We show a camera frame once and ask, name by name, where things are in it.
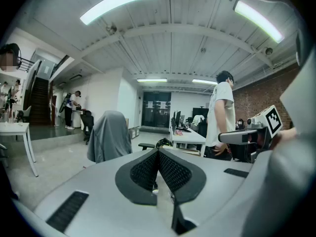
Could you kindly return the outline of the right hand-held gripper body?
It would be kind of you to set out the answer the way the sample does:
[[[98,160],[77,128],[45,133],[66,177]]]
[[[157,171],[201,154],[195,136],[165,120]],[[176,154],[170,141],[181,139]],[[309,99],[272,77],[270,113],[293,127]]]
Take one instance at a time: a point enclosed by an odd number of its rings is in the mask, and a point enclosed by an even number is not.
[[[283,128],[275,105],[265,108],[260,113],[249,118],[245,129],[256,129],[257,133],[249,135],[250,144],[231,144],[231,155],[234,160],[254,162],[259,153],[269,150],[273,138]]]

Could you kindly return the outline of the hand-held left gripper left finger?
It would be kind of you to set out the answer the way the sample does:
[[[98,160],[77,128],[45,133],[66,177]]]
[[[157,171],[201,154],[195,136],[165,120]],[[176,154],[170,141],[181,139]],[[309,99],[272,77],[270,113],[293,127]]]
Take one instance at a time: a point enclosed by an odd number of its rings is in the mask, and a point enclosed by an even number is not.
[[[35,214],[69,237],[173,237],[153,193],[158,167],[156,149],[94,164],[48,194]]]

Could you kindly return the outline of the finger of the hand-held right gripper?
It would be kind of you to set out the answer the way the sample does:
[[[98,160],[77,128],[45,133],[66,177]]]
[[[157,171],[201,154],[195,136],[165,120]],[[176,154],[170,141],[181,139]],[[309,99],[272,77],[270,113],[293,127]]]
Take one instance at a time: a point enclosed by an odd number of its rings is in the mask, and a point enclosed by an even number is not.
[[[232,132],[220,133],[218,135],[219,142],[234,145],[247,145],[250,144],[249,135],[256,134],[256,129],[236,130]]]

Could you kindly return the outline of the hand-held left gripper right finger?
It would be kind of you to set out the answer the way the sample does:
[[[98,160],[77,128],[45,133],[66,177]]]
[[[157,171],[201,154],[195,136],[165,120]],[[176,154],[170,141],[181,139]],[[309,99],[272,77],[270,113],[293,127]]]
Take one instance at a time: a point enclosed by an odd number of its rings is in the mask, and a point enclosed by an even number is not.
[[[160,150],[159,171],[174,195],[159,237],[240,237],[249,204],[243,188],[252,164]]]

